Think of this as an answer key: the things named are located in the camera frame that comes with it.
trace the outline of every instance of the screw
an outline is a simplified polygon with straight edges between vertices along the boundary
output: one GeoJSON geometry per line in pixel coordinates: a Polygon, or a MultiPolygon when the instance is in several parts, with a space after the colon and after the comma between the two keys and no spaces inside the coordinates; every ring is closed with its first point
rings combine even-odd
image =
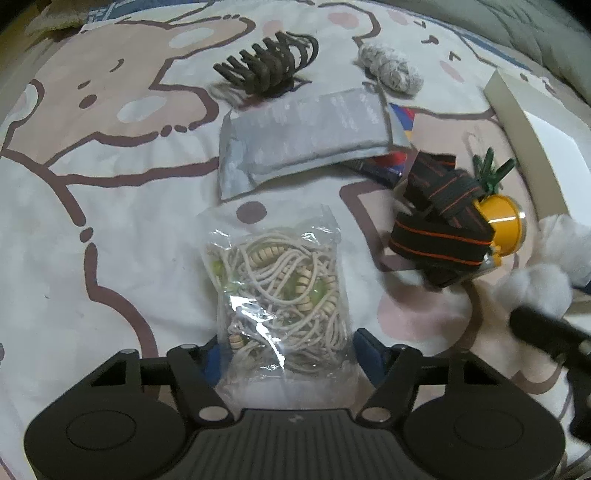
{"type": "Polygon", "coordinates": [[[221,421],[225,419],[229,413],[230,412],[224,407],[216,406],[205,407],[199,410],[199,416],[205,421],[221,421]]]}
{"type": "Polygon", "coordinates": [[[382,407],[370,407],[361,412],[362,418],[374,423],[383,423],[388,421],[392,416],[389,410],[382,407]]]}
{"type": "Polygon", "coordinates": [[[589,342],[588,340],[583,340],[579,344],[579,352],[581,352],[583,355],[590,354],[591,353],[591,342],[589,342]]]}

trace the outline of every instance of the black plastic mount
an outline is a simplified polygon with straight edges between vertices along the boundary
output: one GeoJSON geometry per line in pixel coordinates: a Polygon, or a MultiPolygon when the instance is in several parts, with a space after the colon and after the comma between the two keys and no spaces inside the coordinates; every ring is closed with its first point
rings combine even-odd
{"type": "Polygon", "coordinates": [[[348,410],[244,410],[235,420],[204,372],[214,343],[165,358],[122,351],[31,422],[39,480],[545,480],[564,453],[554,417],[469,352],[425,358],[355,333],[379,384],[348,410]],[[143,392],[169,385],[177,410],[143,392]],[[442,397],[413,410],[421,385],[442,397]]]}

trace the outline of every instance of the fuzzy beige fabric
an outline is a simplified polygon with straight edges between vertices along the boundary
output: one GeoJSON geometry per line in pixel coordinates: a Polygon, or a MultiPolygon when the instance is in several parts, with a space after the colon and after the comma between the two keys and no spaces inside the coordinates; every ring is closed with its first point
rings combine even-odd
{"type": "Polygon", "coordinates": [[[81,27],[86,23],[88,12],[102,7],[111,0],[53,0],[27,26],[25,33],[32,35],[69,27],[81,27]]]}

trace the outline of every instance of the grey blanket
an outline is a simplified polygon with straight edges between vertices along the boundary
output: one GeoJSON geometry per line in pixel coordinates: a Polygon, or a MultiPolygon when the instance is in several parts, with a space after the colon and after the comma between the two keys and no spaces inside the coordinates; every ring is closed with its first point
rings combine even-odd
{"type": "Polygon", "coordinates": [[[524,53],[591,104],[591,35],[553,0],[380,0],[524,53]]]}

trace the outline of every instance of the white fluffy plush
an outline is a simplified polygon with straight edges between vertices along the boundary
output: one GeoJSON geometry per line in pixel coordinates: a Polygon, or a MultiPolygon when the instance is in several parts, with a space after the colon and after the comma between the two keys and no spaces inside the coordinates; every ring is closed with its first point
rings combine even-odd
{"type": "Polygon", "coordinates": [[[397,92],[415,95],[423,87],[423,77],[402,52],[377,42],[359,47],[359,61],[380,81],[397,92]]]}
{"type": "Polygon", "coordinates": [[[569,276],[575,287],[591,281],[591,229],[568,215],[540,220],[530,263],[553,263],[569,276]]]}
{"type": "Polygon", "coordinates": [[[569,276],[554,264],[513,270],[499,282],[494,293],[508,312],[528,305],[555,318],[562,317],[573,301],[569,276]]]}

